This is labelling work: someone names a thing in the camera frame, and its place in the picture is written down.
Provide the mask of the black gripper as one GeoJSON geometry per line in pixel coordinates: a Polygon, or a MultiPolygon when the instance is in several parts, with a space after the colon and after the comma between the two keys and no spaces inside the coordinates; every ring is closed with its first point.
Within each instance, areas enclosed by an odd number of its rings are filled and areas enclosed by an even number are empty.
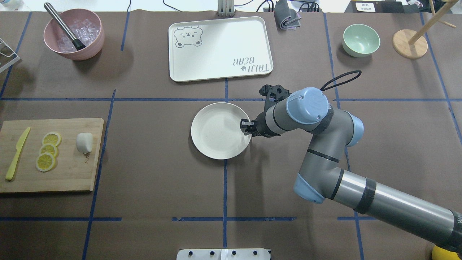
{"type": "Polygon", "coordinates": [[[260,113],[253,121],[240,120],[240,128],[244,129],[244,135],[250,135],[252,138],[256,136],[265,138],[280,136],[282,129],[275,119],[274,110],[274,108],[270,108],[266,112],[260,113]]]}

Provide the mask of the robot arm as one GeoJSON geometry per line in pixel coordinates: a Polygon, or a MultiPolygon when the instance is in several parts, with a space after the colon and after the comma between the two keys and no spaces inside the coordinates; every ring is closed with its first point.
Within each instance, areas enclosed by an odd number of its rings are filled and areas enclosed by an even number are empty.
{"type": "Polygon", "coordinates": [[[438,206],[340,165],[345,149],[363,137],[362,121],[332,105],[322,89],[307,87],[290,92],[266,84],[264,110],[255,120],[241,120],[244,135],[273,138],[293,130],[312,135],[296,174],[294,191],[321,204],[330,199],[444,250],[461,253],[461,214],[438,206]]]}

